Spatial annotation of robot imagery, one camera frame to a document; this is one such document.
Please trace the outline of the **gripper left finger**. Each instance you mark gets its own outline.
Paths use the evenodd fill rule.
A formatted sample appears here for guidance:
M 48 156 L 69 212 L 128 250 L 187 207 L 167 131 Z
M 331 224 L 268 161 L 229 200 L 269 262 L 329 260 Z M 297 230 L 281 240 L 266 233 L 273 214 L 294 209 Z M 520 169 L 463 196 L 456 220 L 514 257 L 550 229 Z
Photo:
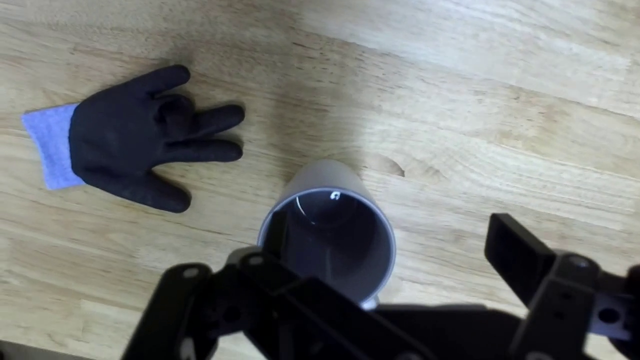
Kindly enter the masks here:
M 219 340 L 239 333 L 267 360 L 435 360 L 397 326 L 288 269 L 289 218 L 275 212 L 265 246 L 233 251 L 218 271 L 167 269 L 121 360 L 213 360 Z

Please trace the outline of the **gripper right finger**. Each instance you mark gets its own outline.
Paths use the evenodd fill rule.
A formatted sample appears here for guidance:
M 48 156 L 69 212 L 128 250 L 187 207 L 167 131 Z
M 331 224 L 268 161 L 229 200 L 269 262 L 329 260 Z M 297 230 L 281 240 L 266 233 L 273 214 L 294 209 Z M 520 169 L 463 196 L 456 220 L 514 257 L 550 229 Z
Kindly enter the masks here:
M 510 343 L 510 360 L 593 360 L 589 334 L 640 360 L 640 264 L 625 276 L 594 260 L 548 247 L 507 213 L 489 218 L 484 254 L 528 310 Z

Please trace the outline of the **grey cup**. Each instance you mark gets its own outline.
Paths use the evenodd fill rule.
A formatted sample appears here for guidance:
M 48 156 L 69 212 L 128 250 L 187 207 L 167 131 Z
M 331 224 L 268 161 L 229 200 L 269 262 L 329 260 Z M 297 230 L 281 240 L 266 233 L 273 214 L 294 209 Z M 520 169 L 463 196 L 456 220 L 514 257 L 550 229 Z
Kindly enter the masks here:
M 263 220 L 261 248 L 372 310 L 393 273 L 393 226 L 356 171 L 320 159 L 295 173 Z

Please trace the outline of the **black work glove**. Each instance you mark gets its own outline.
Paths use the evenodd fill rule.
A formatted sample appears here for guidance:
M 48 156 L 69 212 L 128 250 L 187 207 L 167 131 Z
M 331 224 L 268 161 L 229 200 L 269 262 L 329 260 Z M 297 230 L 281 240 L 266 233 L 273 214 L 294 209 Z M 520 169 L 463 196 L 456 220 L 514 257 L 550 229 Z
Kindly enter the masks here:
M 89 185 L 156 210 L 182 214 L 190 194 L 154 168 L 169 163 L 228 163 L 240 144 L 217 139 L 244 121 L 240 104 L 198 111 L 174 92 L 190 70 L 172 64 L 103 89 L 77 104 L 25 112 L 22 123 L 39 152 L 50 190 Z

